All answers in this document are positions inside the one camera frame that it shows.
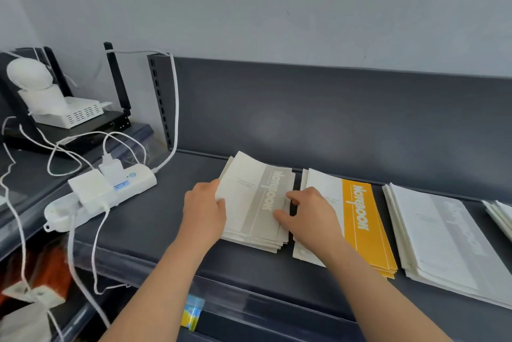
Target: cable connector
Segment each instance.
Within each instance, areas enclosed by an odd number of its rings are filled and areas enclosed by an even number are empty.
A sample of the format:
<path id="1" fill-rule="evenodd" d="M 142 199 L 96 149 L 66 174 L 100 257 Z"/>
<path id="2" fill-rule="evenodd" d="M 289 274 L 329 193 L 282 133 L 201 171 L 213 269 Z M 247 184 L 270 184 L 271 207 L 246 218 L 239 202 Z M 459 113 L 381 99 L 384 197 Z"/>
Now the cable connector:
<path id="1" fill-rule="evenodd" d="M 112 187 L 126 180 L 121 161 L 119 159 L 113 159 L 112 155 L 109 153 L 103 155 L 103 163 L 99 165 L 99 170 Z"/>

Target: hand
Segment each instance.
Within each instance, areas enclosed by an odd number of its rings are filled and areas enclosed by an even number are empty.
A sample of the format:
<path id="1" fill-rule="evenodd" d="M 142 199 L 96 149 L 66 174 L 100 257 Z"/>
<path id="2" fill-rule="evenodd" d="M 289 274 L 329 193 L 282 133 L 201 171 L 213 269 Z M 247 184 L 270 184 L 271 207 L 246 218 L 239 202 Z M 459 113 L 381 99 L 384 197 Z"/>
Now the hand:
<path id="1" fill-rule="evenodd" d="M 221 237 L 226 224 L 226 201 L 215 201 L 215 192 L 220 180 L 197 183 L 192 191 L 185 193 L 183 220 L 177 239 L 189 246 L 197 246 L 202 256 Z"/>
<path id="2" fill-rule="evenodd" d="M 289 191 L 286 196 L 298 205 L 297 215 L 275 210 L 274 218 L 293 233 L 324 264 L 347 242 L 343 237 L 336 212 L 314 187 Z"/>

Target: person's right hand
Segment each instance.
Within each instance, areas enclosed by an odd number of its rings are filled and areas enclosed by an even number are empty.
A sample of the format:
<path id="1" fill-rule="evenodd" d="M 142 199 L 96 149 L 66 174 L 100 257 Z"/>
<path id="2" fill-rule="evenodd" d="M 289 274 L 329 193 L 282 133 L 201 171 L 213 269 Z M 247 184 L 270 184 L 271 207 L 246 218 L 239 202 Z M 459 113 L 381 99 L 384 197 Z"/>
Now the person's right hand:
<path id="1" fill-rule="evenodd" d="M 274 218 L 325 264 L 346 243 L 336 212 L 314 187 L 289 191 L 286 196 L 299 206 L 297 215 L 275 210 Z"/>

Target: stack of notebooks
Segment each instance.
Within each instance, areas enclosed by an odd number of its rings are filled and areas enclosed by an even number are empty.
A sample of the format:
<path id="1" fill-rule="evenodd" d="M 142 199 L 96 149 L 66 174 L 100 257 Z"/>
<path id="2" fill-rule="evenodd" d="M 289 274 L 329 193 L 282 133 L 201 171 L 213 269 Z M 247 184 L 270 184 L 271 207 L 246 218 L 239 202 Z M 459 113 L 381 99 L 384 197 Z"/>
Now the stack of notebooks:
<path id="1" fill-rule="evenodd" d="M 393 279 L 397 266 L 371 184 L 340 179 L 309 169 L 303 170 L 301 190 L 307 187 L 315 187 L 334 208 L 347 242 L 381 275 Z M 297 241 L 293 257 L 324 266 Z"/>
<path id="2" fill-rule="evenodd" d="M 222 239 L 277 253 L 288 243 L 288 230 L 272 213 L 290 213 L 286 193 L 293 189 L 291 168 L 259 162 L 243 152 L 230 157 L 220 176 L 215 197 L 226 200 L 226 226 Z"/>
<path id="3" fill-rule="evenodd" d="M 493 218 L 494 222 L 500 227 L 503 233 L 512 241 L 512 207 L 498 201 L 482 201 L 485 209 Z"/>
<path id="4" fill-rule="evenodd" d="M 406 275 L 512 309 L 512 275 L 457 199 L 383 187 Z"/>

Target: yellow and white notebook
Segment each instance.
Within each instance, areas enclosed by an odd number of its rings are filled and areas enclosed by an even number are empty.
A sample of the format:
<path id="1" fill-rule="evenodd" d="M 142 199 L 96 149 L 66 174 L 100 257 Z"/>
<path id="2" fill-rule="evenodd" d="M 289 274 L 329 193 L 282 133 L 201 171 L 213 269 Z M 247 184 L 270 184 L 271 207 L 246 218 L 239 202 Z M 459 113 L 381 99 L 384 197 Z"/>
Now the yellow and white notebook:
<path id="1" fill-rule="evenodd" d="M 337 178 L 310 168 L 302 174 L 301 190 L 307 187 L 315 187 L 334 208 L 347 242 L 381 275 L 393 279 L 397 265 L 371 184 Z M 293 257 L 324 266 L 297 241 Z"/>

